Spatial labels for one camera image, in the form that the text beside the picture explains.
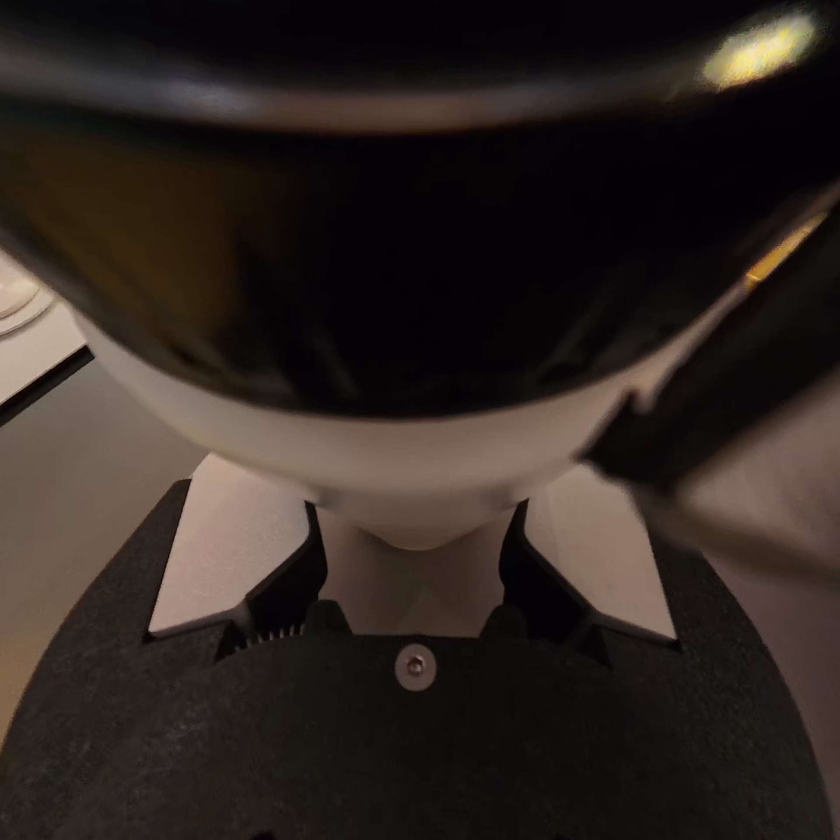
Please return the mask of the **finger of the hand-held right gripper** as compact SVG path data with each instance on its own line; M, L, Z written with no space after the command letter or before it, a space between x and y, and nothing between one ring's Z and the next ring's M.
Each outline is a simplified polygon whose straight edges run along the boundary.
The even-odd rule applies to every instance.
M838 373L838 205L814 233L723 317L642 412L631 396L579 454L631 491L664 536L735 563L837 578L838 561L704 513L686 492L736 448L805 408Z

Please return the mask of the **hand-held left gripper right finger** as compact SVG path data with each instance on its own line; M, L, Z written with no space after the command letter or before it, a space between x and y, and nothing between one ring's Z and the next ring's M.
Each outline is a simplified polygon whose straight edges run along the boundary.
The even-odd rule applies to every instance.
M578 644L594 627L678 639L647 527L625 490L592 468L572 468L517 506L499 574L531 639Z

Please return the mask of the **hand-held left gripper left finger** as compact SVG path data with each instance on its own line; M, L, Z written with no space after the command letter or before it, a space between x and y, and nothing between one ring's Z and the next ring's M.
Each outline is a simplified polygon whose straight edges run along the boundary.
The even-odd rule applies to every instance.
M303 623L327 579L315 507L217 455L190 479L149 634L217 623L254 638Z

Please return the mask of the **white plastic bottle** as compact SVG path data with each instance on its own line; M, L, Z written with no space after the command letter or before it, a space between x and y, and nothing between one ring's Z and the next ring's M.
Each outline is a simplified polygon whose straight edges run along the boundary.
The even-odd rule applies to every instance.
M572 470L624 396L637 388L648 394L699 329L694 324L642 361L563 395L498 411L385 421L217 395L157 370L74 318L111 377L176 432L405 550L449 543Z

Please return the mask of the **black bottle lid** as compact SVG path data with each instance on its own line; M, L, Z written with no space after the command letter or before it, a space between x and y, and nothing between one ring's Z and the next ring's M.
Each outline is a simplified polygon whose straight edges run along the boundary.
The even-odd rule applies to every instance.
M838 2L2 2L2 245L259 406L596 382L837 185Z

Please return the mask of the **white stand base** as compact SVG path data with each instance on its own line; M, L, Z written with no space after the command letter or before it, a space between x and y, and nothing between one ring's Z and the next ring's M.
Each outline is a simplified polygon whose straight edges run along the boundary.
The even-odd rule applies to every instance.
M1 253L1 403L85 346L64 302Z

